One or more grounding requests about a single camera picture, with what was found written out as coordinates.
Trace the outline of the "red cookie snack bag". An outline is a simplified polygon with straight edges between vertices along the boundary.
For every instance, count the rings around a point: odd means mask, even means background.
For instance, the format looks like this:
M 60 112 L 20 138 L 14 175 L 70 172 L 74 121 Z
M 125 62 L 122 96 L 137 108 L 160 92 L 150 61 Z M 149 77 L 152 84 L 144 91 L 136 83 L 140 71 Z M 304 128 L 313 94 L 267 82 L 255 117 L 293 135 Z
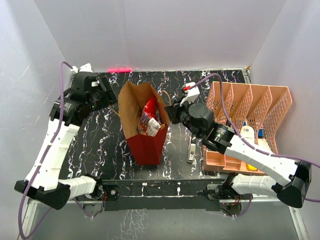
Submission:
M 157 118 L 157 99 L 155 96 L 151 97 L 146 105 L 143 107 L 142 113 L 141 113 L 141 123 L 144 125 L 147 125 L 149 120 L 153 118 L 156 121 Z

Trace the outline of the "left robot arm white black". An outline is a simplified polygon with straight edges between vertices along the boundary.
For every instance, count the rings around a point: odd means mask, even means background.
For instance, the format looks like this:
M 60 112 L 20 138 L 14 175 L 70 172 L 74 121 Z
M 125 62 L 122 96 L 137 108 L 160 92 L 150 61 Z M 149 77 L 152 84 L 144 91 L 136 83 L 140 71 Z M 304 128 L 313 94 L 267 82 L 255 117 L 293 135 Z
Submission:
M 104 189 L 99 177 L 85 174 L 60 179 L 59 175 L 83 122 L 91 113 L 115 103 L 117 98 L 105 75 L 89 71 L 75 73 L 71 87 L 63 92 L 63 100 L 57 99 L 53 104 L 47 133 L 31 171 L 15 183 L 14 190 L 55 210 L 82 195 L 99 199 Z

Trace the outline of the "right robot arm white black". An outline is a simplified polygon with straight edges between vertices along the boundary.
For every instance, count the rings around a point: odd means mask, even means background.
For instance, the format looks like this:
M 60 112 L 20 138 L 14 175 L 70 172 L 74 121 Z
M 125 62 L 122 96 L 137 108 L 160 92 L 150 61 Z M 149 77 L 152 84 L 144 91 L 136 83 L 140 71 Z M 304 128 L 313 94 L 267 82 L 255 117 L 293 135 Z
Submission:
M 301 208 L 311 183 L 311 164 L 280 156 L 250 145 L 235 129 L 214 120 L 214 113 L 203 103 L 175 102 L 165 106 L 172 124 L 183 124 L 201 139 L 207 149 L 241 160 L 264 172 L 264 176 L 230 174 L 215 189 L 220 197 L 256 194 L 278 198 L 282 203 Z

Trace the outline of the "red brown paper bag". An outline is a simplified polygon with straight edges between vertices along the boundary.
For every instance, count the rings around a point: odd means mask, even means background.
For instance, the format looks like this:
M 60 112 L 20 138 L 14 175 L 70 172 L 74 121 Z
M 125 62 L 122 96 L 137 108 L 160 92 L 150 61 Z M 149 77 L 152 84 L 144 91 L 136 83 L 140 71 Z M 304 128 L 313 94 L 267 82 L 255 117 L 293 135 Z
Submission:
M 161 124 L 156 136 L 147 135 L 147 125 L 141 123 L 143 108 L 151 97 L 156 97 L 156 116 Z M 170 124 L 162 96 L 150 83 L 136 85 L 128 81 L 118 95 L 118 115 L 135 162 L 138 165 L 159 165 Z

